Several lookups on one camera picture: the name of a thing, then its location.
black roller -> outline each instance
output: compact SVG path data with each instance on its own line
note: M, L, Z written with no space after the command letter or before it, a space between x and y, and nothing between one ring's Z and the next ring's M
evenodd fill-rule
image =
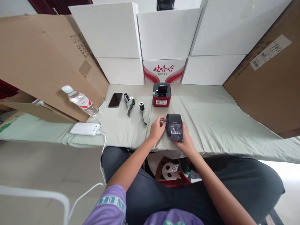
M129 101L129 96L127 93L124 94L124 97Z
M144 106L144 103L143 103L143 102L140 102L139 106L140 106L140 109L141 109L142 111L145 110L145 106Z
M133 96L131 96L129 99L132 101L132 105L135 105L135 100L134 100L134 97L133 97Z

hand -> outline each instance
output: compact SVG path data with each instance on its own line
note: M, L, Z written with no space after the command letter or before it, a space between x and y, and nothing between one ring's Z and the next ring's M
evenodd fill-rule
M185 125L185 122L182 122L182 132L183 132L183 141L177 142L173 141L173 143L187 156L188 153L196 151L194 146L194 142L188 132L188 128Z
M158 142L158 140L163 135L166 128L165 118L163 116L158 116L157 119L152 123L149 138Z

table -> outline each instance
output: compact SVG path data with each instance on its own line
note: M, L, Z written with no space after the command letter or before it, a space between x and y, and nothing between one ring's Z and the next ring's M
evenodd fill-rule
M244 113L223 86L171 84L169 107L154 107L153 84L110 85L101 105L101 131L107 136L107 146L136 149L150 134L151 123L157 116L180 114L186 122L195 147L204 157L218 154L240 155L261 160L300 163L300 137L282 139ZM118 108L108 108L113 93L134 96L136 105L130 117L124 101ZM139 102L144 102L144 125ZM88 122L96 123L94 118ZM25 114L0 133L2 140L39 141L68 144L87 148L103 146L104 138L73 135L72 124L49 123ZM166 133L154 146L154 152L170 158L184 155Z

person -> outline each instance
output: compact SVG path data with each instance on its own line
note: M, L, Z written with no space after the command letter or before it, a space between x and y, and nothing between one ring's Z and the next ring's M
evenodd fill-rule
M202 181L168 188L142 168L165 130L165 118L134 152L106 147L102 165L107 186L84 225L254 225L263 221L284 193L278 174L251 158L202 158L183 122L183 142L175 145L191 160Z

purple shirt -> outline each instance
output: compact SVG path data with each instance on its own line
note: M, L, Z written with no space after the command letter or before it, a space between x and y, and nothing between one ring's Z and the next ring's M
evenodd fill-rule
M126 224L126 193L122 186L108 187L101 195L92 213L83 225ZM204 225L195 215L179 209L156 212L148 217L144 225Z

